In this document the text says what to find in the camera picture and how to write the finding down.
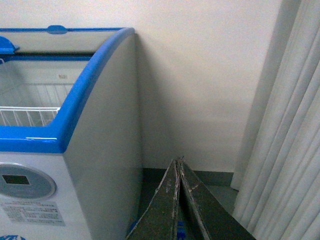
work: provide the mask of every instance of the blue sticker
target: blue sticker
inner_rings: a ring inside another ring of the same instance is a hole
[[[26,239],[18,235],[4,235],[4,236],[0,236],[0,240],[26,240]]]

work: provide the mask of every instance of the circular control panel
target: circular control panel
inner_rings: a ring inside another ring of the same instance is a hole
[[[0,164],[0,194],[20,199],[43,199],[56,191],[55,181],[42,171],[20,164]]]

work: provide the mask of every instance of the digital display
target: digital display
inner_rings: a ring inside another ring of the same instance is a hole
[[[7,184],[23,184],[30,185],[28,178],[26,176],[18,175],[2,175],[3,179]]]

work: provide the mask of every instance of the blue lid handle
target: blue lid handle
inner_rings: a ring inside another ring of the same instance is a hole
[[[61,25],[48,26],[46,31],[49,34],[66,34],[68,32],[68,30],[64,26],[61,26]]]
[[[13,45],[8,39],[0,36],[0,54],[15,54],[15,50],[18,50],[18,45]]]

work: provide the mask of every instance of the white curtain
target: white curtain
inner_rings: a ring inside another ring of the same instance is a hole
[[[258,240],[320,239],[320,0],[302,0],[233,217]]]

